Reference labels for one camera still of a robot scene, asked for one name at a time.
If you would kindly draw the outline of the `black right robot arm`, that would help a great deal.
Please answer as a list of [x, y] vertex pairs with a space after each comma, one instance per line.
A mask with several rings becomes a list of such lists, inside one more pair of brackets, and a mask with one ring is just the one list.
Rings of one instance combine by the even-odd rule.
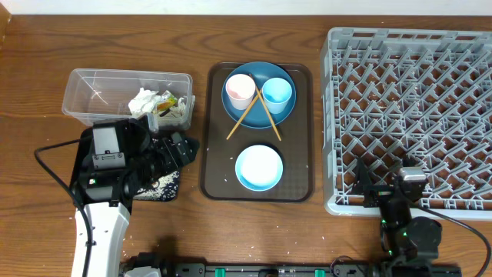
[[432, 261], [438, 257], [442, 225], [411, 214], [411, 205], [422, 197], [427, 184], [424, 170], [405, 162], [390, 184], [376, 185], [363, 160], [357, 159], [355, 176], [352, 192], [364, 197], [363, 207], [378, 208], [381, 214], [381, 244], [391, 256], [381, 264], [381, 271], [392, 275], [429, 273]]

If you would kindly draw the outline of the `light blue bowl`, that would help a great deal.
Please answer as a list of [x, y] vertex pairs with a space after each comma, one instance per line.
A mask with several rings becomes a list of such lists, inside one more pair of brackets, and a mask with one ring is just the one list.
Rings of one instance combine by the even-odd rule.
[[252, 145], [236, 159], [234, 170], [238, 181], [253, 192], [265, 192], [281, 180], [284, 164], [280, 154], [266, 145]]

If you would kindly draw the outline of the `wooden chopstick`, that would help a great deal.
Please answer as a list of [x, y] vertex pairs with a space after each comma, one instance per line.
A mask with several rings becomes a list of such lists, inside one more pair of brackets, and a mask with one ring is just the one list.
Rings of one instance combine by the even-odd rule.
[[229, 132], [228, 136], [226, 137], [226, 140], [229, 140], [229, 138], [234, 134], [234, 132], [236, 131], [236, 129], [238, 128], [238, 126], [243, 122], [243, 120], [246, 117], [246, 115], [250, 112], [251, 108], [253, 107], [253, 105], [255, 104], [255, 102], [258, 100], [258, 98], [260, 96], [260, 91], [258, 90], [258, 88], [256, 89], [256, 92], [257, 92], [256, 96], [253, 98], [253, 100], [251, 101], [251, 103], [249, 104], [249, 106], [244, 110], [244, 112], [241, 115], [241, 117], [235, 123], [234, 127], [232, 128], [232, 130]]
[[268, 107], [267, 107], [267, 106], [266, 106], [266, 104], [265, 104], [265, 101], [264, 101], [264, 97], [263, 97], [263, 95], [262, 95], [262, 92], [261, 92], [261, 90], [258, 88], [258, 86], [256, 85], [255, 81], [254, 81], [254, 86], [255, 86], [255, 90], [256, 90], [256, 92], [257, 92], [258, 98], [260, 99], [261, 104], [262, 104], [262, 106], [263, 106], [263, 108], [264, 108], [264, 110], [265, 110], [265, 113], [266, 113], [266, 115], [267, 115], [267, 117], [268, 117], [268, 119], [269, 119], [269, 122], [271, 123], [271, 127], [273, 128], [274, 133], [275, 133], [275, 134], [276, 134], [276, 136], [278, 137], [278, 140], [281, 142], [281, 135], [280, 135], [280, 132], [278, 131], [278, 129], [277, 129], [277, 127], [276, 127], [276, 124], [275, 124], [275, 122], [274, 122], [274, 120], [273, 120], [273, 118], [272, 118], [272, 116], [271, 116], [271, 113], [269, 112]]

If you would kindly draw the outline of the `pile of white rice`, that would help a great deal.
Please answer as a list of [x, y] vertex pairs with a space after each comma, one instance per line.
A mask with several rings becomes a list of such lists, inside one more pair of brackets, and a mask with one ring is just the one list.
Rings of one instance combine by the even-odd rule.
[[134, 200], [150, 202], [170, 202], [178, 196], [180, 172], [162, 176], [150, 189], [140, 189]]

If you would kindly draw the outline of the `white paper napkin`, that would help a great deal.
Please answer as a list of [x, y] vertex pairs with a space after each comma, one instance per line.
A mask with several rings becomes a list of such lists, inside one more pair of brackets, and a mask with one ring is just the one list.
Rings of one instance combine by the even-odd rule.
[[182, 117], [187, 110], [186, 100], [187, 99], [185, 97], [179, 98], [177, 104], [170, 107], [168, 115], [172, 118]]

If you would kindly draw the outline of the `white tissue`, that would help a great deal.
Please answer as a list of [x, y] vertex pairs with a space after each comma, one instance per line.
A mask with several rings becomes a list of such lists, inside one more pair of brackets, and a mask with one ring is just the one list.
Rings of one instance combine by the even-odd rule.
[[137, 118], [145, 113], [152, 112], [161, 96], [157, 91], [140, 88], [139, 93], [128, 103], [128, 108], [133, 117]]

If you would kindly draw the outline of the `yellow green snack wrapper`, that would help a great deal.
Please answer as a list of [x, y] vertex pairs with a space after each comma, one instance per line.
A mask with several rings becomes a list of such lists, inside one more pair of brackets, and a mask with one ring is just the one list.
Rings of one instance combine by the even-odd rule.
[[176, 107], [177, 104], [178, 99], [170, 91], [165, 91], [155, 103], [152, 113], [163, 117], [171, 111], [172, 107]]

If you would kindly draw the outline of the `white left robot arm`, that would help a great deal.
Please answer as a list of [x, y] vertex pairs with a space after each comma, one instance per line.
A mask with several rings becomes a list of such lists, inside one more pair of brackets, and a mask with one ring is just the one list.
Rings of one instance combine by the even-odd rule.
[[195, 160], [198, 140], [160, 132], [145, 118], [83, 131], [70, 190], [79, 206], [73, 276], [116, 276], [133, 198]]

